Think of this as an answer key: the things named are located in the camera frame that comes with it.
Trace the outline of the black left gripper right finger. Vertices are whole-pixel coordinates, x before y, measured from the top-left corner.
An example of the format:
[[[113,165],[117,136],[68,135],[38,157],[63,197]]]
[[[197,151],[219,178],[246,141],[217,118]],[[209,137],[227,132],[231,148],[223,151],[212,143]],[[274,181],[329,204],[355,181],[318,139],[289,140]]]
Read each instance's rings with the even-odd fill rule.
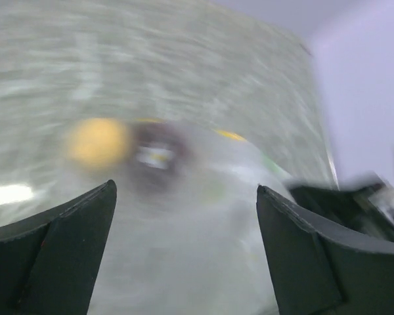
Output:
[[[280,314],[394,314],[394,242],[348,229],[266,186],[257,215]]]

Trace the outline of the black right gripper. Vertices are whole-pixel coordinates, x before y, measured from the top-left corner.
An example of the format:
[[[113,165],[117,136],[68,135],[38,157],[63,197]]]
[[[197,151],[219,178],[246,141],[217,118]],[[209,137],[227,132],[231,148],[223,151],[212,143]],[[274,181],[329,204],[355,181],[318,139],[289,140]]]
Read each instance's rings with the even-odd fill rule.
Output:
[[[394,206],[385,196],[389,185],[382,179],[368,178],[344,189],[306,182],[287,188],[299,206],[351,230],[394,242]]]

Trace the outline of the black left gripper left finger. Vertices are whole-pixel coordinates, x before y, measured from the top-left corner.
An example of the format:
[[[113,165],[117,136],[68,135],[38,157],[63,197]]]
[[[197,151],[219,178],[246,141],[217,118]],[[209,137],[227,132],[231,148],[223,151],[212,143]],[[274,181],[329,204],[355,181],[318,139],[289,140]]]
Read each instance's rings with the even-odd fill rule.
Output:
[[[109,180],[0,227],[0,314],[86,314],[116,200]]]

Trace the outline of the clear plastic bag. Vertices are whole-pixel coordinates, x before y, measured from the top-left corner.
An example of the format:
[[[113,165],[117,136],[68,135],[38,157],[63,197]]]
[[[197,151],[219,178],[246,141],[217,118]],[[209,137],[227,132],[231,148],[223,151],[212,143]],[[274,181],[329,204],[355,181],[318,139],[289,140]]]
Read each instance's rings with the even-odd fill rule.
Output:
[[[291,176],[236,134],[166,122],[190,148],[180,177],[151,192],[129,172],[156,312],[277,314],[255,203],[260,184],[290,198]]]

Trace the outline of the yellow lemon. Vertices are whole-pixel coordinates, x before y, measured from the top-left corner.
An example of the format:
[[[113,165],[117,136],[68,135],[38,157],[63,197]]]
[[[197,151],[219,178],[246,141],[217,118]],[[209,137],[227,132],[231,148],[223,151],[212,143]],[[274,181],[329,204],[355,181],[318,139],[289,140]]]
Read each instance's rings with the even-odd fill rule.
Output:
[[[124,161],[132,147],[133,133],[126,123],[114,118],[91,118],[72,127],[64,153],[78,166],[100,171]]]

